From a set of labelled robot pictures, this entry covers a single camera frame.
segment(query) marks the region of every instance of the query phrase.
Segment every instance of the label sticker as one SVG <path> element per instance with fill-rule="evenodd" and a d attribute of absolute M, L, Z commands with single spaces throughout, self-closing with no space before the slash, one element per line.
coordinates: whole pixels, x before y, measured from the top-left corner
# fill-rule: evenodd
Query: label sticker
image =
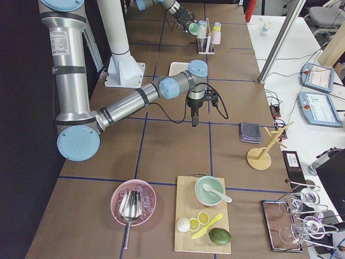
<path fill-rule="evenodd" d="M 49 36 L 53 56 L 70 54 L 67 31 L 52 31 Z"/>
<path fill-rule="evenodd" d="M 287 153 L 286 154 L 287 161 L 289 163 L 290 167 L 299 167 L 297 162 L 297 157 L 293 153 Z"/>

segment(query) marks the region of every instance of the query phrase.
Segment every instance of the brown table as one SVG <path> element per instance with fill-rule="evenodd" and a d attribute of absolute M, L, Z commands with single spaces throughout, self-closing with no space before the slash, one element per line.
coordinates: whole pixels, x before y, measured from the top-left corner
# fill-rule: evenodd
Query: brown table
<path fill-rule="evenodd" d="M 271 167 L 256 171 L 247 164 L 246 153 L 258 145 L 239 141 L 242 121 L 273 126 L 264 87 L 256 83 L 259 70 L 242 7 L 183 6 L 198 19 L 221 22 L 222 44 L 214 56 L 199 55 L 195 37 L 170 31 L 160 6 L 145 12 L 131 7 L 127 33 L 132 55 L 146 63 L 143 83 L 168 75 L 171 62 L 202 59 L 209 66 L 209 83 L 226 103 L 229 120 L 212 108 L 209 112 L 205 104 L 200 124 L 192 128 L 190 122 L 169 122 L 157 106 L 149 106 L 107 128 L 94 157 L 65 162 L 26 258 L 308 258 L 307 252 L 270 251 L 260 201 L 276 199 L 289 188 L 279 147 L 270 150 Z M 91 107 L 97 110 L 130 91 L 107 88 L 100 79 Z M 183 97 L 158 102 L 174 119 L 182 118 Z M 263 128 L 261 133 L 261 143 L 266 144 Z M 174 252 L 176 178 L 196 173 L 225 179 L 233 198 L 227 205 L 232 255 Z M 121 250 L 124 227 L 115 222 L 109 205 L 117 186 L 133 178 L 151 183 L 157 207 L 145 224 L 131 229 L 129 249 Z"/>

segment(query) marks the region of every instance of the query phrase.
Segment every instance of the white pillar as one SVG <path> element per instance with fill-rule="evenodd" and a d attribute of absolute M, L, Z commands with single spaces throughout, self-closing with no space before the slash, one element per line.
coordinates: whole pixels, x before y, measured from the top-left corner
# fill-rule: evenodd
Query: white pillar
<path fill-rule="evenodd" d="M 137 63 L 130 55 L 120 0 L 97 0 L 97 3 L 112 52 L 105 85 L 140 87 L 145 64 Z"/>

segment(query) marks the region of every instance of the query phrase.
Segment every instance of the metal ice scoop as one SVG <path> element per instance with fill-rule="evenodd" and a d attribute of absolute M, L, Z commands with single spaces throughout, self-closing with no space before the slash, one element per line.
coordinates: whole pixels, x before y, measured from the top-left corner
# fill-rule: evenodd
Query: metal ice scoop
<path fill-rule="evenodd" d="M 135 222 L 142 213 L 141 195 L 136 190 L 125 193 L 119 208 L 120 218 L 127 223 L 124 249 L 127 249 L 130 224 Z"/>

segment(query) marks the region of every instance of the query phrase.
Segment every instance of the wooden cutting board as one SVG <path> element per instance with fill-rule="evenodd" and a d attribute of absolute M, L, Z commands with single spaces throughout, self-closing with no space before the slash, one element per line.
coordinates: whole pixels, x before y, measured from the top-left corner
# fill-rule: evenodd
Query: wooden cutting board
<path fill-rule="evenodd" d="M 227 203 L 221 201 L 218 205 L 207 207 L 198 202 L 194 186 L 199 178 L 193 176 L 177 177 L 177 193 L 176 193 L 176 215 L 175 215 L 175 251 L 195 252 L 195 253 L 211 253 L 211 254 L 231 254 L 231 243 L 224 246 L 216 246 L 206 233 L 202 237 L 192 240 L 191 236 L 196 232 L 188 231 L 182 233 L 177 230 L 176 222 L 181 217 L 190 219 L 196 217 L 201 211 L 207 212 L 212 219 L 218 213 L 223 213 L 223 218 L 212 225 L 212 228 L 224 228 L 229 231 L 229 218 L 227 216 Z M 224 178 L 217 178 L 223 186 L 225 186 Z"/>

